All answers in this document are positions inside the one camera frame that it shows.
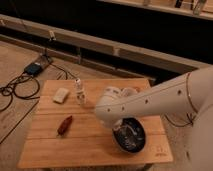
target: floor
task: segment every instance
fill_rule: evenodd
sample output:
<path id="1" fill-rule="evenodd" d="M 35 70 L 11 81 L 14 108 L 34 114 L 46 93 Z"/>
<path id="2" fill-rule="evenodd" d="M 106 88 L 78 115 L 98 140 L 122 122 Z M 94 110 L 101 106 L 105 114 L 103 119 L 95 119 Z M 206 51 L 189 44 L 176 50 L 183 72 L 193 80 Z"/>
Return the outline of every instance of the floor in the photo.
<path id="1" fill-rule="evenodd" d="M 23 68 L 38 57 L 38 53 L 8 44 L 0 41 L 0 87 L 8 83 L 12 78 L 18 76 Z M 116 75 L 99 72 L 91 68 L 86 68 L 62 59 L 54 58 L 54 64 L 63 66 L 79 78 L 116 78 Z M 47 79 L 57 79 L 61 76 L 61 71 L 48 67 L 38 79 L 43 85 Z M 24 89 L 24 92 L 32 91 L 30 86 Z M 11 130 L 14 125 L 21 119 L 29 108 L 35 104 L 36 100 L 23 101 L 15 99 L 14 103 L 7 111 L 0 113 L 0 140 Z M 27 130 L 30 126 L 35 109 L 33 109 L 12 131 L 12 133 L 0 144 L 0 170 L 1 171 L 19 171 L 16 168 L 21 150 L 24 145 Z M 183 117 L 170 116 L 176 122 L 181 122 Z M 176 128 L 170 125 L 162 116 L 162 120 L 168 135 L 169 143 L 174 155 L 174 162 L 155 164 L 150 171 L 184 171 L 187 165 L 187 137 L 190 132 L 190 127 Z M 57 171 L 77 170 L 77 171 L 93 171 L 93 170 L 138 170 L 141 166 L 112 166 L 112 167 L 96 167 L 96 168 L 75 168 L 75 169 L 53 169 Z"/>

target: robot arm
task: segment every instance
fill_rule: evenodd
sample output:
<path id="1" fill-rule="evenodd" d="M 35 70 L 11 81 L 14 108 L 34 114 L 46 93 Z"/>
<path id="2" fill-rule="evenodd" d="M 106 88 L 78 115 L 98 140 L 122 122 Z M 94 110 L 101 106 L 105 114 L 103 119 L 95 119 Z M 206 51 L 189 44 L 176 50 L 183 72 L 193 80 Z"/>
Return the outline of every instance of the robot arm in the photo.
<path id="1" fill-rule="evenodd" d="M 120 89 L 108 87 L 95 107 L 96 116 L 113 128 L 128 117 L 198 113 L 212 90 L 212 73 L 213 67 L 200 69 L 124 98 Z"/>
<path id="2" fill-rule="evenodd" d="M 212 171 L 212 73 L 213 67 L 193 71 L 129 97 L 121 97 L 120 89 L 108 87 L 95 107 L 96 116 L 105 126 L 115 129 L 123 118 L 195 112 L 188 143 L 190 168 L 184 170 Z"/>

